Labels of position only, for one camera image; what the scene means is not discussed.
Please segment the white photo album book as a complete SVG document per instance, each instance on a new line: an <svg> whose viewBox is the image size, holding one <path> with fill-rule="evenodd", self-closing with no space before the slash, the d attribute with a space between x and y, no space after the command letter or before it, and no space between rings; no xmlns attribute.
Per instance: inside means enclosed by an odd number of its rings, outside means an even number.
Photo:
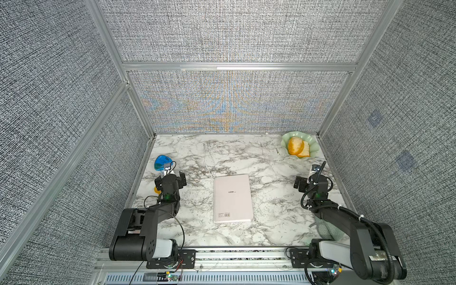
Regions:
<svg viewBox="0 0 456 285"><path fill-rule="evenodd" d="M213 194L213 220L215 223L253 221L254 211L247 174L215 178Z"/></svg>

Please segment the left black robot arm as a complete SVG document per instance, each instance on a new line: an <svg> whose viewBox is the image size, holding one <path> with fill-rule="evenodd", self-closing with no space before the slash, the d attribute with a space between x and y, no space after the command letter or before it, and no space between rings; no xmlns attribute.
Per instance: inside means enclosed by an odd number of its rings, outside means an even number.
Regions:
<svg viewBox="0 0 456 285"><path fill-rule="evenodd" d="M155 179L161 194L155 205L122 211L111 245L112 261L147 261L174 264L179 258L179 247L174 239L158 239L159 223L176 219L180 209L180 190L187 185L184 172Z"/></svg>

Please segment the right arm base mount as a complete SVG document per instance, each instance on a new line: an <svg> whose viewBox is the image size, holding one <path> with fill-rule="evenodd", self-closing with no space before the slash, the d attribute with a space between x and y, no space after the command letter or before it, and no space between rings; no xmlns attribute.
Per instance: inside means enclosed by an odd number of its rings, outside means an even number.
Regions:
<svg viewBox="0 0 456 285"><path fill-rule="evenodd" d="M320 254L319 243L326 239L313 239L307 248L288 247L287 258L293 268L304 269L305 277L311 285L330 285L342 273L342 267L335 261Z"/></svg>

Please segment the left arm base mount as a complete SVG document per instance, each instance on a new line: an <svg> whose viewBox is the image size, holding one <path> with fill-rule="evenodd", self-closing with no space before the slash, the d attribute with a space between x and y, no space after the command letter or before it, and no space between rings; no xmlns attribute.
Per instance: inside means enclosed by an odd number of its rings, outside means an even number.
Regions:
<svg viewBox="0 0 456 285"><path fill-rule="evenodd" d="M177 269L194 269L196 262L196 253L194 249L183 249L175 256L170 258L161 258L148 261L147 269L158 269L164 271L176 271Z"/></svg>

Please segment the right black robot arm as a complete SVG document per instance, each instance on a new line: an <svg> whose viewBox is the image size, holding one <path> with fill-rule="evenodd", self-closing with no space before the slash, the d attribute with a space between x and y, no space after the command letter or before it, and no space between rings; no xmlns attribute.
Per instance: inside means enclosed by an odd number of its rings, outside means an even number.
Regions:
<svg viewBox="0 0 456 285"><path fill-rule="evenodd" d="M294 188L303 194L300 204L320 220L330 223L350 238L349 245L313 239L303 266L341 265L352 269L363 280L388 285L407 277L407 267L392 228L374 223L328 197L332 180L315 173L296 177Z"/></svg>

